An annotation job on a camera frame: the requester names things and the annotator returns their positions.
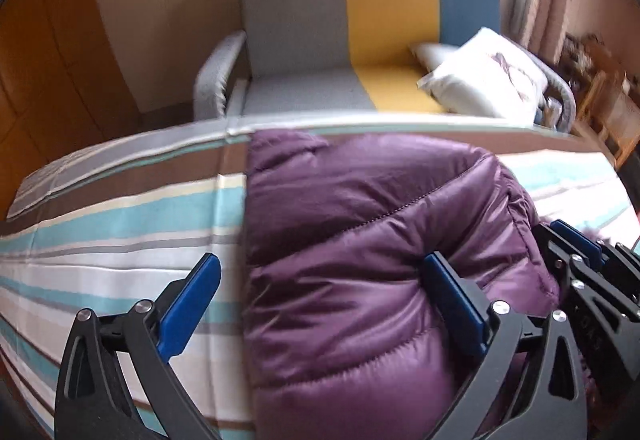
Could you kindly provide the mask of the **grey yellow blue sofa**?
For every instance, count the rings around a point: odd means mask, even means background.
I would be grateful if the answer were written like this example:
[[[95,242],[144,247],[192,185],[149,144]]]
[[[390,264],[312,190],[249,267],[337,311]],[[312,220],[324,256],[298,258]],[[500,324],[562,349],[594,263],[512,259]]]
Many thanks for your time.
[[[458,115],[418,88],[426,70],[410,46],[460,48],[483,28],[502,36],[500,0],[240,0],[240,5],[241,28],[216,46],[196,76],[198,120],[319,111]],[[540,58],[516,45],[548,79],[532,126],[570,131],[576,117],[572,91]]]

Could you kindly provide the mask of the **small grey pillow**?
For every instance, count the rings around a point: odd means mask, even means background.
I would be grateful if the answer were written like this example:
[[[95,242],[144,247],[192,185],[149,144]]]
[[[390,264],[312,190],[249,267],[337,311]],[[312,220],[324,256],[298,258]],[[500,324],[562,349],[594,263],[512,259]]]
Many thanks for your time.
[[[411,54],[426,72],[434,71],[447,57],[458,50],[459,48],[454,45],[430,42],[415,43],[410,46]]]

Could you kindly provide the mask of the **rattan wooden chair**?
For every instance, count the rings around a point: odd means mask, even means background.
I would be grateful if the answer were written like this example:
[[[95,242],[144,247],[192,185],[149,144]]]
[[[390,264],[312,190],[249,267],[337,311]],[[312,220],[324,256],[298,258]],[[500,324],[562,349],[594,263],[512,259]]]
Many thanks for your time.
[[[622,77],[598,71],[578,106],[573,131],[618,171],[639,143],[639,130],[639,107],[623,91]]]

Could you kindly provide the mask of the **cluttered wooden side table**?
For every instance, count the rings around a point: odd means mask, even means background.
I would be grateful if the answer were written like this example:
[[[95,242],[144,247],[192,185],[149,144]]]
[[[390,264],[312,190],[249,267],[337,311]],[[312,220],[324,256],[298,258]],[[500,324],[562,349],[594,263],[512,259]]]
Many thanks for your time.
[[[623,65],[594,33],[580,38],[570,34],[565,37],[559,70],[574,93],[589,88],[599,72],[604,72],[617,86],[623,86],[626,78]]]

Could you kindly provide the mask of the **white printed pillow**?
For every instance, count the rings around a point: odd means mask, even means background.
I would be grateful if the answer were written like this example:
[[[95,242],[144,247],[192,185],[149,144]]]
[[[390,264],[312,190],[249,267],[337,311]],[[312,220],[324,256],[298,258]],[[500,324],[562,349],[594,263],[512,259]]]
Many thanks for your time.
[[[531,126],[548,79],[519,46],[481,29],[418,81],[420,90],[459,115],[506,119]]]

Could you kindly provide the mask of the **purple quilted puffer jacket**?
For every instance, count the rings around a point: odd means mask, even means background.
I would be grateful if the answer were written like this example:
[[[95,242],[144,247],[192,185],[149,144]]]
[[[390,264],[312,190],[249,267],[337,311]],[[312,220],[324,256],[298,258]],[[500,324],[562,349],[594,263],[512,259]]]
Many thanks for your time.
[[[247,147],[243,335],[261,439],[424,439],[470,357],[420,265],[440,253],[489,300],[549,317],[560,289],[530,197],[485,149],[414,134]]]

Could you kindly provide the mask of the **striped bed sheet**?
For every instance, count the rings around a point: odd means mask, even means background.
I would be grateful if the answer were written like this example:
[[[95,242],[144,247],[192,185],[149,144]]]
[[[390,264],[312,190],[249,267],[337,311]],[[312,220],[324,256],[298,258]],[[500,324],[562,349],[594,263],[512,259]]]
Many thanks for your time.
[[[265,117],[209,120],[81,149],[27,177],[1,224],[1,434],[54,435],[65,342],[77,312],[128,311],[182,278],[206,252],[222,280],[171,365],[225,439],[254,437],[241,350],[240,235],[246,144]],[[325,137],[417,133],[498,155],[540,215],[636,248],[639,221],[623,183],[592,145],[473,117],[326,116],[297,122]]]

